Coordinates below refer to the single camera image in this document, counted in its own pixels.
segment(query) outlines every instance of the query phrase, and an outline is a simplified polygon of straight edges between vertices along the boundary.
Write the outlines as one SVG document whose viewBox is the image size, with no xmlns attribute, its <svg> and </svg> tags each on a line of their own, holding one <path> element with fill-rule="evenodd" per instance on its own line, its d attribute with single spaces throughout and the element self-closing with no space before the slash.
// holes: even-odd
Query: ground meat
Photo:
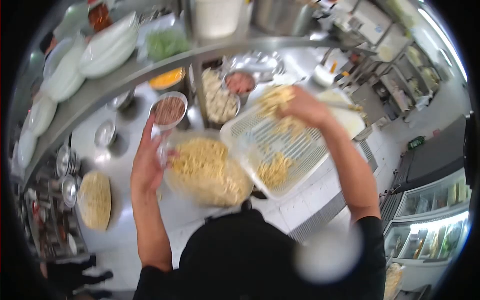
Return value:
<svg viewBox="0 0 480 300">
<path fill-rule="evenodd" d="M 228 89 L 235 94 L 251 92 L 255 86 L 252 76 L 244 72 L 230 74 L 225 78 L 225 83 Z"/>
<path fill-rule="evenodd" d="M 169 125 L 180 119 L 185 111 L 182 99 L 178 97 L 165 98 L 156 105 L 155 124 Z"/>
</svg>

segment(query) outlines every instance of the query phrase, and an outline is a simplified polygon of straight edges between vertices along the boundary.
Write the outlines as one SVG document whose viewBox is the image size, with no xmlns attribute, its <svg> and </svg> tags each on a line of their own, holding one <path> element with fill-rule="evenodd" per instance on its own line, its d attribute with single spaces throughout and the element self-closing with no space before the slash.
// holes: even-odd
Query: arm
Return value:
<svg viewBox="0 0 480 300">
<path fill-rule="evenodd" d="M 380 218 L 376 181 L 368 164 L 352 145 L 347 132 L 330 114 L 326 104 L 295 86 L 295 98 L 282 115 L 293 115 L 320 129 L 335 162 L 345 202 L 352 220 Z"/>
<path fill-rule="evenodd" d="M 154 118 L 145 125 L 130 176 L 133 218 L 137 227 L 138 256 L 142 267 L 154 266 L 163 272 L 172 270 L 172 253 L 167 232 L 163 226 L 156 190 L 163 179 L 156 150 L 161 137 L 150 140 Z"/>
</svg>

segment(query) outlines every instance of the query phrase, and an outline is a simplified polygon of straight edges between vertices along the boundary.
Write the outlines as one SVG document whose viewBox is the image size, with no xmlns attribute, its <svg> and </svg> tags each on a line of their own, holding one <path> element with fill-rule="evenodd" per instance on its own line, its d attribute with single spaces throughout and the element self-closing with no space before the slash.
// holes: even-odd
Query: glass door fridge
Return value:
<svg viewBox="0 0 480 300">
<path fill-rule="evenodd" d="M 384 231 L 385 255 L 394 261 L 448 261 L 466 240 L 467 217 L 468 210 L 458 208 L 446 215 L 392 220 Z"/>
<path fill-rule="evenodd" d="M 471 190 L 465 184 L 463 168 L 440 180 L 403 193 L 395 219 L 432 216 L 457 205 L 467 206 Z"/>
</svg>

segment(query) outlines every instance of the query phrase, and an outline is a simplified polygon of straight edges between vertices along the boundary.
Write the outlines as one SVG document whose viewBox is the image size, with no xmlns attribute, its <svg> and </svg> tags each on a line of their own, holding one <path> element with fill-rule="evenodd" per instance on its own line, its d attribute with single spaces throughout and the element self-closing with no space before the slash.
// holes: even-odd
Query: black shirt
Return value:
<svg viewBox="0 0 480 300">
<path fill-rule="evenodd" d="M 192 234 L 178 269 L 144 267 L 133 299 L 383 299 L 381 221 L 368 216 L 357 225 L 363 239 L 357 265 L 336 283 L 315 285 L 293 267 L 297 243 L 258 211 L 223 216 Z"/>
</svg>

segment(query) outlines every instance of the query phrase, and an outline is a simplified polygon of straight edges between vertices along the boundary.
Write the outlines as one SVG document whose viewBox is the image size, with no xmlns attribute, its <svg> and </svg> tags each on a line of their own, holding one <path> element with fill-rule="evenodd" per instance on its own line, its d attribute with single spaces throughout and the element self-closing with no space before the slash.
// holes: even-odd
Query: white bucket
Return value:
<svg viewBox="0 0 480 300">
<path fill-rule="evenodd" d="M 231 35 L 239 22 L 244 0 L 196 0 L 195 29 L 201 38 Z"/>
</svg>

